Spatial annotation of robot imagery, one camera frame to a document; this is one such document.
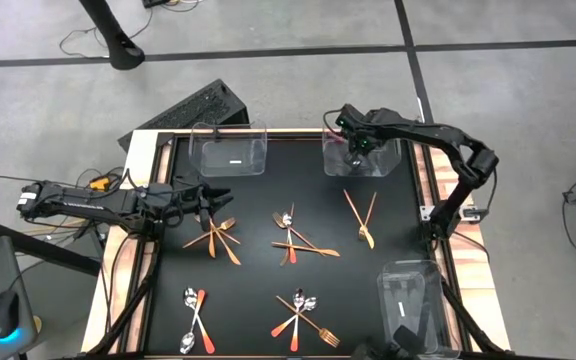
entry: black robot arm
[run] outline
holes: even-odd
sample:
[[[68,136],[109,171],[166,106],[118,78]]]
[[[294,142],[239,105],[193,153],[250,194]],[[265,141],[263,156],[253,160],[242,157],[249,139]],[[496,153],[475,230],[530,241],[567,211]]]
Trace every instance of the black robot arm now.
[[[202,228],[209,231],[210,218],[232,200],[225,196],[229,192],[205,183],[178,190],[153,183],[100,192],[41,181],[22,188],[17,210],[26,220],[66,215],[119,225],[128,233],[153,237],[164,227],[181,224],[184,214],[199,215]]]
[[[494,172],[499,158],[483,142],[453,126],[423,124],[403,118],[398,112],[381,108],[366,115],[350,104],[341,109],[335,123],[341,136],[348,141],[349,165],[359,164],[362,157],[391,139],[405,139],[441,149],[459,176],[459,182],[448,199],[435,205],[427,222],[432,238],[446,239],[455,230],[461,217],[459,209],[474,189],[486,183]],[[468,160],[461,155],[461,148],[472,151]]]

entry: gray carpet floor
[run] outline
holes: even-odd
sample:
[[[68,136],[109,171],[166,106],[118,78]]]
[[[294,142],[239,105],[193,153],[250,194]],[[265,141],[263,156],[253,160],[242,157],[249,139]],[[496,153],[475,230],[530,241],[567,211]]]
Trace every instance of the gray carpet floor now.
[[[128,34],[149,19],[138,0],[109,3]],[[576,0],[404,3],[416,44],[576,40]],[[77,1],[0,2],[0,60],[63,58],[61,39],[90,27]],[[135,41],[148,54],[404,42],[392,0],[205,0],[188,13],[154,9]],[[105,53],[92,32],[64,48]],[[561,193],[576,180],[576,47],[418,57],[435,121],[482,139],[501,159],[482,229],[513,349],[576,358],[576,251],[561,221]],[[319,127],[324,111],[346,102],[419,115],[405,53],[146,62],[129,72],[0,67],[0,174],[74,182],[86,168],[122,165],[117,138],[216,78],[269,127]],[[0,223],[29,228],[15,211],[23,185],[0,180]],[[485,206],[489,193],[487,185],[476,202]],[[576,207],[567,211],[576,240]],[[70,246],[91,251],[90,241]],[[72,281],[81,295],[55,301],[31,286],[36,311],[55,319],[31,359],[78,352],[94,288],[92,278],[43,267],[27,281]],[[56,311],[71,316],[60,321],[49,315]]]

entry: desk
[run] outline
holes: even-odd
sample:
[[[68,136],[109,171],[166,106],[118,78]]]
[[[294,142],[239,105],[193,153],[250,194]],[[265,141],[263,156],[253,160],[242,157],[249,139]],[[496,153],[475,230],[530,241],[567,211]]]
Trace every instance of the desk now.
[[[320,129],[269,129],[269,132],[321,132]],[[137,185],[146,185],[151,181],[165,182],[168,162],[171,158],[171,145],[165,142],[163,134],[170,133],[189,133],[190,130],[136,130],[133,132],[132,142],[128,151],[125,167],[130,169],[130,174]],[[419,179],[422,184],[424,202],[432,204],[431,184],[433,183],[426,172],[427,163],[424,160],[422,147],[415,145],[415,157],[419,172]],[[435,190],[441,198],[446,198],[453,190],[457,183],[457,175],[452,171],[447,157],[436,149],[430,149],[430,164],[434,168],[434,178],[436,179]],[[483,244],[483,238],[479,226],[461,224],[457,231],[465,234]],[[135,265],[137,253],[137,241],[128,240],[123,246],[121,253],[117,254],[119,245],[125,238],[126,233],[117,226],[110,229],[102,271],[105,272],[106,280],[110,279],[110,272],[113,260],[119,256],[114,271],[114,283],[112,291],[112,303],[110,306],[111,319],[114,321],[121,313],[126,304],[128,289],[131,282],[131,274]],[[502,348],[509,348],[508,338],[506,335],[501,309],[497,300],[494,281],[487,263],[486,255],[480,250],[473,248],[472,245],[465,242],[458,235],[454,235],[450,241],[450,254],[444,254],[441,248],[438,248],[435,256],[437,262],[446,273],[444,259],[452,257],[454,268],[456,270],[457,280],[460,287],[462,301],[473,318],[481,328],[489,335],[491,340]],[[152,251],[152,244],[147,244],[144,255],[141,259],[141,280],[147,271],[150,263],[149,253]],[[446,305],[448,320],[450,323],[453,338],[458,340],[457,324],[450,307]],[[103,280],[100,276],[97,280],[97,287],[92,301],[86,334],[84,336],[82,351],[88,351],[93,348],[104,335],[106,321],[106,303],[104,298]],[[144,314],[144,300],[135,311],[126,341],[126,351],[136,351],[139,346],[139,334],[141,331]],[[118,344],[113,346],[111,352],[116,351]]]

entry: clear plastic bin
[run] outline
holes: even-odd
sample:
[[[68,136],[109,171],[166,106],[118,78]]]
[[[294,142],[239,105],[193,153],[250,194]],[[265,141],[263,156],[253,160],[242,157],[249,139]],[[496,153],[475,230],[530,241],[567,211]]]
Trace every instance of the clear plastic bin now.
[[[329,176],[383,177],[401,162],[399,140],[388,140],[384,146],[371,151],[368,156],[358,157],[358,164],[355,166],[350,165],[346,139],[324,127],[321,140],[324,172]]]
[[[447,346],[452,337],[444,315],[441,274],[434,261],[388,263],[377,283],[387,342],[404,349],[416,342],[412,347],[419,348],[420,359],[459,356],[459,350]]]
[[[197,123],[192,127],[190,163],[205,177],[261,175],[266,169],[266,124]]]

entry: metal clamp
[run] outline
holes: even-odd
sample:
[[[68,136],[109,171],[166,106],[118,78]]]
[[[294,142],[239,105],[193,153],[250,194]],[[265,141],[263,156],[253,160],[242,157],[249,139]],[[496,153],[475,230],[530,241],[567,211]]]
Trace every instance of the metal clamp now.
[[[430,214],[435,209],[434,206],[420,206],[419,214],[421,215],[421,221],[430,221]],[[481,211],[474,205],[472,206],[462,206],[459,208],[459,217],[461,222],[467,223],[478,223],[481,221]]]

